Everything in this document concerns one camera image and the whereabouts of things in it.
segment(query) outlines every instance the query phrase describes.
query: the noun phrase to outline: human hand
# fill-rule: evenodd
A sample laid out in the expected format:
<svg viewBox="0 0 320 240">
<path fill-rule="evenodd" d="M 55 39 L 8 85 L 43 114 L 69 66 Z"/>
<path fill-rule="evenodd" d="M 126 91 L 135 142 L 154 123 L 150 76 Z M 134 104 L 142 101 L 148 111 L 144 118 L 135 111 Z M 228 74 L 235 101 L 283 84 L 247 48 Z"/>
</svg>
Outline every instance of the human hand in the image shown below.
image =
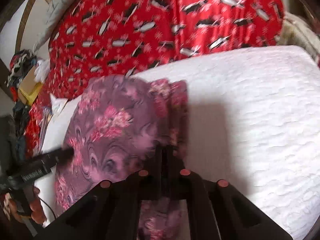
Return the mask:
<svg viewBox="0 0 320 240">
<path fill-rule="evenodd" d="M 42 225 L 46 220 L 46 216 L 44 214 L 43 208 L 41 206 L 40 199 L 38 198 L 38 195 L 40 193 L 40 190 L 36 187 L 33 187 L 33 192 L 36 195 L 36 198 L 33 202 L 30 203 L 30 208 L 32 210 L 31 218 L 37 223 Z M 17 213 L 17 205 L 14 201 L 14 199 L 9 199 L 9 208 L 11 211 L 12 216 L 19 222 L 23 223 L 22 218 Z"/>
</svg>

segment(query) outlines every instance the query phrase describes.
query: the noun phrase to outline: red clothing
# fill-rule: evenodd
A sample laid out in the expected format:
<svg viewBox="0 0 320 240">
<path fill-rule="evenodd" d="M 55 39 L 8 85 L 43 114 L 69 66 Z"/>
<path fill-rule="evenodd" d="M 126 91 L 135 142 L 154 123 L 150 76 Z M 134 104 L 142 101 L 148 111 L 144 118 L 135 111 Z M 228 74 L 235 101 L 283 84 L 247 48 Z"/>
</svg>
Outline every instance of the red clothing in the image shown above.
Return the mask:
<svg viewBox="0 0 320 240">
<path fill-rule="evenodd" d="M 76 0 L 49 43 L 51 71 L 30 111 L 29 148 L 49 93 L 73 99 L 91 77 L 275 45 L 282 18 L 281 0 Z"/>
</svg>

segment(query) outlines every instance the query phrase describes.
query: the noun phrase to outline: purple floral fabric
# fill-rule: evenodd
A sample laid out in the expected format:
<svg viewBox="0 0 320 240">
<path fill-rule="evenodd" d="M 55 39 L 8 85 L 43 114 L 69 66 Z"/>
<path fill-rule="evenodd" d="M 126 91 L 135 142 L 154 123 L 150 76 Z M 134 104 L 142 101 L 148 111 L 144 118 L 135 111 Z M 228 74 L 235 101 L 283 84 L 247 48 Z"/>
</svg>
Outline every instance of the purple floral fabric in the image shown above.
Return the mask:
<svg viewBox="0 0 320 240">
<path fill-rule="evenodd" d="M 58 165 L 55 192 L 61 214 L 102 180 L 121 181 L 140 170 L 158 142 L 178 146 L 183 158 L 187 139 L 187 85 L 161 79 L 146 83 L 113 75 L 91 79 L 71 118 L 65 145 L 72 161 Z M 139 234 L 171 239 L 180 222 L 179 203 L 162 198 L 143 201 Z"/>
</svg>

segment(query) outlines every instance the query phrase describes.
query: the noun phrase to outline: bed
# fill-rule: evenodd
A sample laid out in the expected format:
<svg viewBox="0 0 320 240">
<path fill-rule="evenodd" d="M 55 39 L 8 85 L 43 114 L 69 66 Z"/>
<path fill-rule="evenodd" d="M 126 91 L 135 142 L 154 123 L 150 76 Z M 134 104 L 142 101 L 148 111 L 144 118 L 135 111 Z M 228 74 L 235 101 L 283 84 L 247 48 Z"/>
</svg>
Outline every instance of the bed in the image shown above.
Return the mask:
<svg viewBox="0 0 320 240">
<path fill-rule="evenodd" d="M 227 179 L 294 240 L 304 239 L 320 214 L 320 71 L 303 49 L 234 50 L 135 76 L 186 80 L 186 167 L 207 180 Z M 49 123 L 44 150 L 62 144 L 79 100 Z M 36 183 L 50 206 L 53 183 L 54 176 Z"/>
</svg>

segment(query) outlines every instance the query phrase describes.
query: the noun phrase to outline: pink dot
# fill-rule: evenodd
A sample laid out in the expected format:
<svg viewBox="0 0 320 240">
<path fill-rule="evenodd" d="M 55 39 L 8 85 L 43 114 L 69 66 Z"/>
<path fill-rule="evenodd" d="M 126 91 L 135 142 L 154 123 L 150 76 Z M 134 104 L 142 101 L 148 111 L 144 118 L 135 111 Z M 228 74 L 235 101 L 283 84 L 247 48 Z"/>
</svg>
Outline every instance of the pink dot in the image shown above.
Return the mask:
<svg viewBox="0 0 320 240">
<path fill-rule="evenodd" d="M 146 170 L 141 170 L 141 171 L 139 171 L 139 176 L 140 176 L 140 177 L 148 176 L 148 174 L 149 174 L 149 172 L 146 171 Z"/>
<path fill-rule="evenodd" d="M 180 174 L 182 176 L 188 176 L 188 175 L 190 175 L 190 173 L 191 172 L 189 170 L 187 170 L 187 169 L 183 169 L 183 170 L 180 171 Z"/>
<path fill-rule="evenodd" d="M 108 180 L 104 180 L 104 181 L 100 182 L 100 187 L 102 187 L 102 188 L 108 188 L 108 187 L 110 187 L 110 185 L 111 185 L 111 183 Z"/>
<path fill-rule="evenodd" d="M 220 187 L 228 187 L 229 182 L 227 182 L 227 181 L 224 180 L 224 179 L 220 179 L 220 180 L 218 181 L 218 185 L 219 185 Z"/>
</svg>

